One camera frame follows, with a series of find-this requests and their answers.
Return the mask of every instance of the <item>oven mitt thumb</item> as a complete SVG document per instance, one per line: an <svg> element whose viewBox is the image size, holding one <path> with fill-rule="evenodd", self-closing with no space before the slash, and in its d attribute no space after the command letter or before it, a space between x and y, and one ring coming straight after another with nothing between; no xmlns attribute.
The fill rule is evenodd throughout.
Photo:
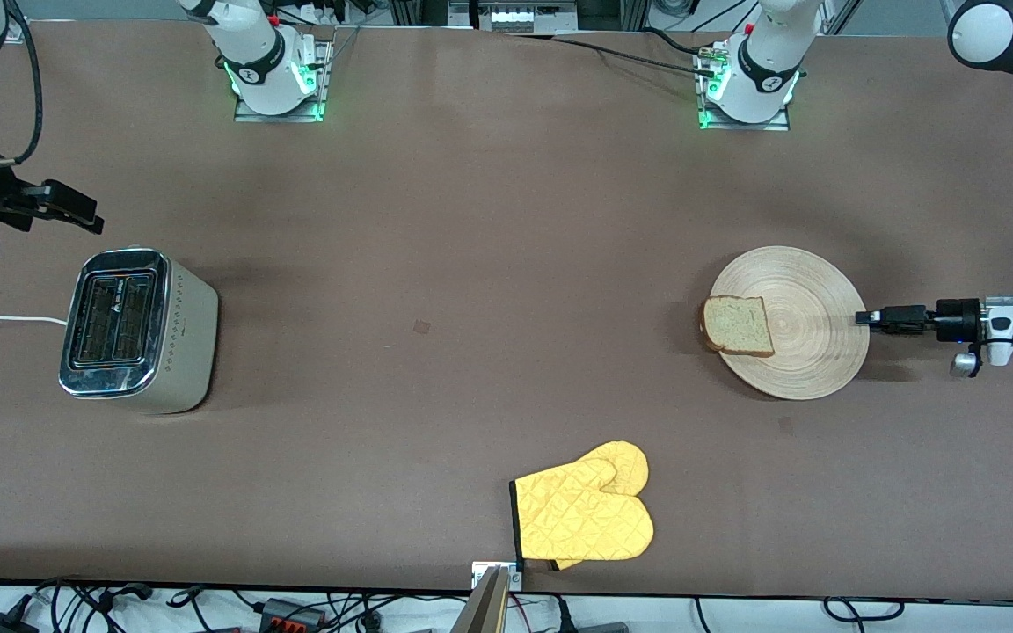
<svg viewBox="0 0 1013 633"><path fill-rule="evenodd" d="M571 464L512 481L518 556L565 569L582 560L620 561L647 549L655 529L635 494L647 482L636 446L612 442Z"/></svg>

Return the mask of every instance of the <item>brown table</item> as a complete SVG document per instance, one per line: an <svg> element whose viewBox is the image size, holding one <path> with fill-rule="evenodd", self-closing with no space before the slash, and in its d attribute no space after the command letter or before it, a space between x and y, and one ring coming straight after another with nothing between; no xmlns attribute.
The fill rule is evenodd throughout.
<svg viewBox="0 0 1013 633"><path fill-rule="evenodd" d="M822 39L791 133L701 132L675 73L366 30L325 124L268 126L230 121L198 25L35 32L20 175L108 228L0 229L0 313L61 316L88 256L143 243L221 293L221 336L210 399L146 419L61 391L59 328L0 323L0 576L462 588L512 556L511 478L622 438L654 543L531 589L1013 598L1013 364L951 380L957 348L876 339L848 388L781 402L691 327L771 243L868 305L1013 292L1013 77ZM3 152L29 90L5 50Z"/></svg>

